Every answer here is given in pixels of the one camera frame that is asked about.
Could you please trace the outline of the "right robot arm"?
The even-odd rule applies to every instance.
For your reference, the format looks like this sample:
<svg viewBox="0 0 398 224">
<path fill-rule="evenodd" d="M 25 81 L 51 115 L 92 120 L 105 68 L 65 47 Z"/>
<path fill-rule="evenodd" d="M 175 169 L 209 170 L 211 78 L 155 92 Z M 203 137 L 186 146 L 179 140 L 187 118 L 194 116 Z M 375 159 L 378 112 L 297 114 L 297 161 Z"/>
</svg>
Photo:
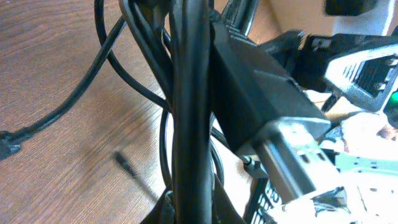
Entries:
<svg viewBox="0 0 398 224">
<path fill-rule="evenodd" d="M 397 127 L 397 32 L 388 33 L 397 1 L 325 1 L 334 18 L 331 35 L 288 30 L 259 46 L 304 88 L 330 92 L 327 112 L 340 97 L 366 111 L 382 112 Z"/>
</svg>

